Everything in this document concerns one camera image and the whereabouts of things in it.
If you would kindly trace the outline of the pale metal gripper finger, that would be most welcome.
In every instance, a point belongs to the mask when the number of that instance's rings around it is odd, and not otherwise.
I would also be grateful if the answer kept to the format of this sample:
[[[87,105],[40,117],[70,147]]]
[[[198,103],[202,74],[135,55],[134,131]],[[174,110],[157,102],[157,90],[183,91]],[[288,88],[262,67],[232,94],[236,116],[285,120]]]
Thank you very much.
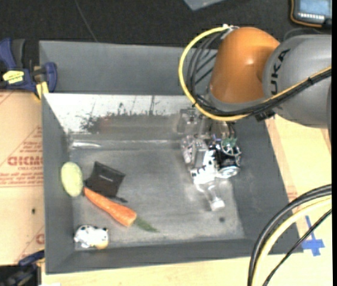
[[[193,167],[200,168],[203,166],[205,154],[208,147],[204,142],[195,142],[193,146]]]
[[[193,153],[193,138],[185,137],[181,140],[181,152],[185,163],[191,163]]]

